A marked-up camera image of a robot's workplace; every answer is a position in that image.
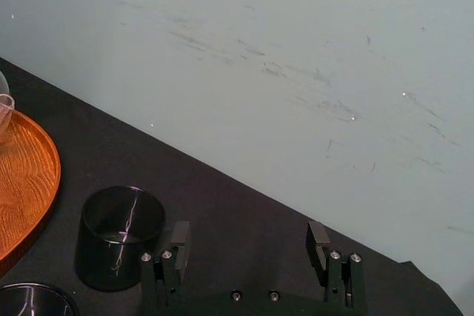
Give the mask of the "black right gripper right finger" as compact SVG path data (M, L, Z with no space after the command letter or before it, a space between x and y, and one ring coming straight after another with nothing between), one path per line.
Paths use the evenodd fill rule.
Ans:
M318 282L324 289L323 312L365 312L367 295L364 263L357 252L348 255L331 246L322 223L307 225L305 246Z

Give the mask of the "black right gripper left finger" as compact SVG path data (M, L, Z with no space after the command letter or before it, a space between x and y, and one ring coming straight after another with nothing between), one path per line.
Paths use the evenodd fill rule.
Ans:
M190 223L175 223L169 238L157 253L140 259L143 312L179 312L183 304L181 283L190 255Z

